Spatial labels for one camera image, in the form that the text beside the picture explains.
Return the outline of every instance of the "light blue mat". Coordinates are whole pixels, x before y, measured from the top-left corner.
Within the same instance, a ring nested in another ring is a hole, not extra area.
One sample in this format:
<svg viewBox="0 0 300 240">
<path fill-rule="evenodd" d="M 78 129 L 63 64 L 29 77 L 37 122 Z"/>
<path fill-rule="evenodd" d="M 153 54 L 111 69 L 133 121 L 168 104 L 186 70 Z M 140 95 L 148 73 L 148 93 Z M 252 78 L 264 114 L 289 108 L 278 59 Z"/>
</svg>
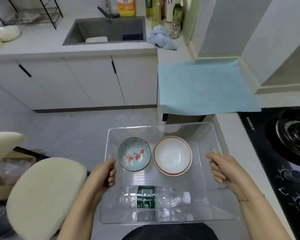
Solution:
<svg viewBox="0 0 300 240">
<path fill-rule="evenodd" d="M 159 64 L 163 113 L 210 115 L 261 111 L 240 75 L 237 59 Z"/>
</svg>

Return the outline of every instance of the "cardboard box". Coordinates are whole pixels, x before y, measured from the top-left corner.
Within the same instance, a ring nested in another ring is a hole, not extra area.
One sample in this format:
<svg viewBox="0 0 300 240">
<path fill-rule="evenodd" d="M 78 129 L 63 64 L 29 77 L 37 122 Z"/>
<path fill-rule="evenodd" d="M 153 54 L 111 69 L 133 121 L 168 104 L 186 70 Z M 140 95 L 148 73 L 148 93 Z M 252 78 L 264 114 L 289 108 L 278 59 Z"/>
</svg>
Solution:
<svg viewBox="0 0 300 240">
<path fill-rule="evenodd" d="M 31 165 L 36 163 L 36 158 L 20 153 L 20 152 L 10 152 L 8 153 L 8 155 L 6 155 L 3 159 L 1 159 L 1 161 L 5 160 L 5 159 L 11 159 L 11 160 L 16 160 L 16 161 L 29 161 L 31 162 Z M 12 190 L 12 188 L 14 187 L 14 184 L 11 185 L 4 185 L 4 182 L 2 181 L 1 177 L 0 177 L 0 200 L 6 200 L 8 199 L 10 192 Z"/>
</svg>

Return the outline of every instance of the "person's right hand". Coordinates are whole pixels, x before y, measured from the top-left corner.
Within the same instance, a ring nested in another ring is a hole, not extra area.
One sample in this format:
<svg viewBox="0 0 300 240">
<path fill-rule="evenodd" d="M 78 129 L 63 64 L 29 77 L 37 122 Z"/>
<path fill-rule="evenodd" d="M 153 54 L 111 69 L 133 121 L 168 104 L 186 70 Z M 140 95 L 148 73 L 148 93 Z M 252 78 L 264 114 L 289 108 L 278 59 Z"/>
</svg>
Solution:
<svg viewBox="0 0 300 240">
<path fill-rule="evenodd" d="M 217 153 L 208 152 L 205 153 L 205 156 L 211 159 L 210 167 L 214 180 L 218 183 L 226 181 L 238 198 L 249 198 L 251 194 L 259 191 L 252 178 L 233 156 L 221 156 Z"/>
</svg>

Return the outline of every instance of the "plastic bag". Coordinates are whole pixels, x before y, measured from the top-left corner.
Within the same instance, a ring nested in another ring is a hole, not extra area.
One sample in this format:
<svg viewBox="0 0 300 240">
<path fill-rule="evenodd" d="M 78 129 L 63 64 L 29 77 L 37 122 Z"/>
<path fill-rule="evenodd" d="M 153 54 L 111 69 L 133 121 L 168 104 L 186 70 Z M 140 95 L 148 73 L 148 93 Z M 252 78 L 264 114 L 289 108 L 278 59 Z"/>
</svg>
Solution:
<svg viewBox="0 0 300 240">
<path fill-rule="evenodd" d="M 27 160 L 6 159 L 0 162 L 0 177 L 5 185 L 15 184 L 31 165 Z"/>
</svg>

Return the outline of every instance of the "cabinet door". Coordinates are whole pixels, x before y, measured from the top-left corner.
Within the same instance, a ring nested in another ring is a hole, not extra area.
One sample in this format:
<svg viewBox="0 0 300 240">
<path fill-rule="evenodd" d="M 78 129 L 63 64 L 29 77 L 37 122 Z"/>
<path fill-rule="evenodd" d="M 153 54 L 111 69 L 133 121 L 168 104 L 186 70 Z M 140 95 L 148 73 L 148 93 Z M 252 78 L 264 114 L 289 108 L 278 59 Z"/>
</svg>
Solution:
<svg viewBox="0 0 300 240">
<path fill-rule="evenodd" d="M 157 104 L 158 56 L 112 56 L 126 105 Z"/>
<path fill-rule="evenodd" d="M 58 101 L 29 77 L 15 61 L 0 62 L 0 86 L 30 109 L 57 109 Z"/>
<path fill-rule="evenodd" d="M 111 56 L 67 58 L 66 62 L 95 107 L 125 105 Z"/>
<path fill-rule="evenodd" d="M 58 102 L 58 109 L 92 107 L 64 59 L 22 60 L 32 79 Z"/>
</svg>

